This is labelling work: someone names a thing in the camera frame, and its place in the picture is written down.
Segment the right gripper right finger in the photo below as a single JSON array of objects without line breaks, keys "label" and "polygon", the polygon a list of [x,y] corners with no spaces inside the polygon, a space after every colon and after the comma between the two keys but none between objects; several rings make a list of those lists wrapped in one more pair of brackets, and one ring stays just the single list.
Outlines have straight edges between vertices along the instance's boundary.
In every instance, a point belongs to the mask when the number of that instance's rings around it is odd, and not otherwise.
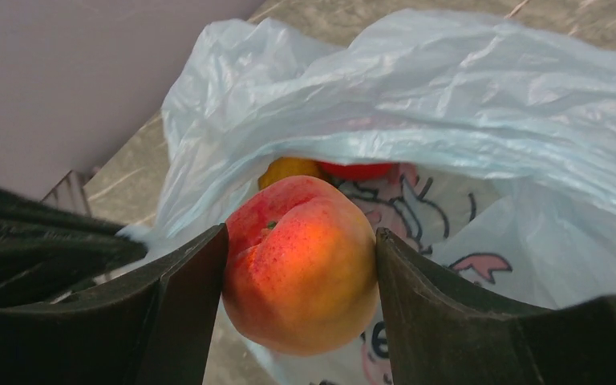
[{"label": "right gripper right finger", "polygon": [[495,294],[388,229],[376,263],[398,384],[616,384],[616,295],[560,310]]}]

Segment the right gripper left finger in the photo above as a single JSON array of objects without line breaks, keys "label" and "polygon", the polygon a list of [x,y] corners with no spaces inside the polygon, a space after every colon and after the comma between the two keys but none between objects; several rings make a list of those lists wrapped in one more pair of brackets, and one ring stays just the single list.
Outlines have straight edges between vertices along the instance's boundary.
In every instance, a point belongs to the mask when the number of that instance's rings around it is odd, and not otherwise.
[{"label": "right gripper left finger", "polygon": [[228,252],[215,225],[70,301],[0,308],[0,384],[200,384]]}]

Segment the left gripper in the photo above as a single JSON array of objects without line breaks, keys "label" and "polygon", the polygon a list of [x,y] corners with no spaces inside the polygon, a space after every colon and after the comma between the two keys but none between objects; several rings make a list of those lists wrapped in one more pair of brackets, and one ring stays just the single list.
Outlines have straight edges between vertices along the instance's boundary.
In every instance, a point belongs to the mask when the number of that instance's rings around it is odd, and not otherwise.
[{"label": "left gripper", "polygon": [[0,308],[52,302],[144,258],[120,228],[0,189]]}]

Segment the blue plastic bag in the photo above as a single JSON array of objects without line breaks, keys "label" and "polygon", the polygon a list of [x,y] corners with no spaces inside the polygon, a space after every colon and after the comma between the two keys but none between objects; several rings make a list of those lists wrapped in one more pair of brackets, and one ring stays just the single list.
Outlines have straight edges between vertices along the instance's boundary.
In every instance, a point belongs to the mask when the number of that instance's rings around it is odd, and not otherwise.
[{"label": "blue plastic bag", "polygon": [[156,259],[281,156],[395,162],[337,187],[464,280],[563,308],[616,294],[616,51],[486,14],[401,10],[346,48],[278,21],[207,26],[163,106]]}]

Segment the red fake fruit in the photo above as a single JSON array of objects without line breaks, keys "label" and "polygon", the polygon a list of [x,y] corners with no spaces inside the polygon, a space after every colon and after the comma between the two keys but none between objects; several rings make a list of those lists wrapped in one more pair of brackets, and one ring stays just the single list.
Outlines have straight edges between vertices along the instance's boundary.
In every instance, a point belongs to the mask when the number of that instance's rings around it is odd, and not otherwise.
[{"label": "red fake fruit", "polygon": [[340,179],[364,181],[386,176],[394,165],[391,163],[341,165],[319,161],[318,166],[327,174]]}]

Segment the orange red fake peach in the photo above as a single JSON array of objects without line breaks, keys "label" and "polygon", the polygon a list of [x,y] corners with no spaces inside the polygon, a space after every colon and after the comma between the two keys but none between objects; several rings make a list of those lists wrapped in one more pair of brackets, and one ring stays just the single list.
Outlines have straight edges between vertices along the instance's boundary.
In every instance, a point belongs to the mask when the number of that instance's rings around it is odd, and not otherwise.
[{"label": "orange red fake peach", "polygon": [[331,184],[290,176],[225,222],[222,301],[237,331],[288,355],[326,353],[356,339],[379,301],[374,231]]}]

